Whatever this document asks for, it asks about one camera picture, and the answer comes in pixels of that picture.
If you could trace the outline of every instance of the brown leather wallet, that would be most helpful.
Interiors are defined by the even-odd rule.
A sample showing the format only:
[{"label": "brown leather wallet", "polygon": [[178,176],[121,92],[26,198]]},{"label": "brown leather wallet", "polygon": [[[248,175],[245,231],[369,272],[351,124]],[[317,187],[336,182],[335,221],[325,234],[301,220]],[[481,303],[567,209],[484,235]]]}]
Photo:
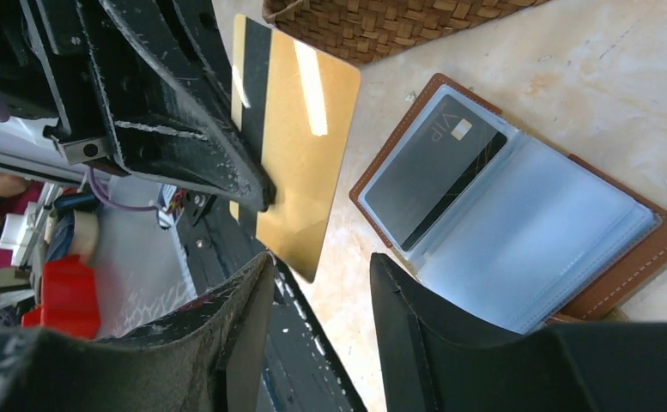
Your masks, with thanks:
[{"label": "brown leather wallet", "polygon": [[[419,115],[423,107],[431,100],[434,93],[441,85],[446,84],[459,93],[464,94],[475,103],[501,116],[502,110],[497,106],[487,102],[482,97],[472,93],[469,89],[456,83],[452,79],[436,74],[429,81],[427,86],[421,91],[409,111],[404,115],[397,128],[386,141],[384,147],[373,159],[371,165],[363,173],[359,181],[355,184],[349,196],[356,207],[366,217],[373,229],[384,241],[386,247],[392,248],[393,244],[376,224],[373,218],[366,212],[365,208],[359,202],[359,197],[363,188],[371,180],[371,177],[384,163],[391,151],[401,140],[403,134],[411,126],[412,122]],[[644,239],[638,242],[629,252],[613,263],[602,275],[592,282],[583,292],[570,300],[563,309],[551,318],[551,322],[571,322],[574,320],[595,320],[608,313],[611,309],[624,301],[629,295],[635,292],[646,281],[653,278],[667,264],[667,210],[660,208],[657,204],[642,197],[638,193],[630,190],[626,186],[602,173],[594,166],[589,165],[574,154],[568,156],[569,159],[581,165],[586,170],[596,174],[601,179],[611,183],[613,186],[627,193],[636,199],[637,202],[644,204],[647,208],[653,210],[661,218],[660,224],[649,233]]]}]

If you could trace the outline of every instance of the wicker basket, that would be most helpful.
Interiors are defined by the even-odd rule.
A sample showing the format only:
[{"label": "wicker basket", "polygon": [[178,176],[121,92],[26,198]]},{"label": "wicker basket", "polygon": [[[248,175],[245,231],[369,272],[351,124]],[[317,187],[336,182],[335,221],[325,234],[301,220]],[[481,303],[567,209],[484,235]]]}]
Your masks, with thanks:
[{"label": "wicker basket", "polygon": [[264,19],[352,64],[366,64],[548,0],[264,0]]}]

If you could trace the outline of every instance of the beige marble surface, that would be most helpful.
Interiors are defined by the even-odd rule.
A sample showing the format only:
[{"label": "beige marble surface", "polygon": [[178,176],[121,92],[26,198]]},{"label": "beige marble surface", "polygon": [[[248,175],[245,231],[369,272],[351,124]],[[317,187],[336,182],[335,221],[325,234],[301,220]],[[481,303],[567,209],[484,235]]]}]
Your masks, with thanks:
[{"label": "beige marble surface", "polygon": [[[215,6],[227,45],[232,16],[262,10]],[[553,0],[364,67],[318,279],[303,289],[370,410],[385,399],[368,256],[385,248],[347,194],[436,72],[667,208],[667,0]],[[667,319],[667,270],[623,309]]]}]

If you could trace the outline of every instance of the card holder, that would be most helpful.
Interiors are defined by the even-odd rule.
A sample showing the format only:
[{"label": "card holder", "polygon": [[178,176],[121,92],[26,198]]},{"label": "card holder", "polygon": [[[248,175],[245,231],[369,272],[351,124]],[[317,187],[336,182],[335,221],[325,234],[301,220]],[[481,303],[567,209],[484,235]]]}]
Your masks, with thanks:
[{"label": "card holder", "polygon": [[[488,122],[507,136],[507,143],[429,232],[413,248],[402,250],[362,197],[380,169],[391,164],[399,143],[421,123],[420,113],[439,101],[443,86],[463,96],[461,101],[474,107],[477,117],[491,117]],[[351,199],[422,284],[450,294],[445,297],[490,322],[526,332],[566,303],[561,318],[602,316],[656,273],[658,265],[651,263],[642,268],[640,279],[631,276],[611,288],[617,280],[624,283],[625,270],[632,270],[643,254],[667,242],[667,212],[657,208],[655,213],[653,203],[635,200],[631,191],[607,183],[592,167],[569,160],[498,114],[499,109],[469,90],[436,75],[351,191]],[[538,178],[539,171],[548,174]],[[538,183],[529,188],[528,182]],[[519,198],[526,202],[513,200]],[[565,233],[549,229],[553,225]],[[528,239],[558,247],[536,251]],[[656,254],[659,266],[667,261],[667,249]],[[533,277],[525,282],[525,276]]]}]

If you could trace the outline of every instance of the wallet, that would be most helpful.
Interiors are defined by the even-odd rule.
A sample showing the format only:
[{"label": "wallet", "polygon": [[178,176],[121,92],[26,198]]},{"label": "wallet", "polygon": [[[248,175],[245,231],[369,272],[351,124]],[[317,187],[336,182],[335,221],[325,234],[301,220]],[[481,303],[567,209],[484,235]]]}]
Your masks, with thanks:
[{"label": "wallet", "polygon": [[416,279],[527,333],[591,320],[667,264],[667,211],[435,75],[350,192]]}]

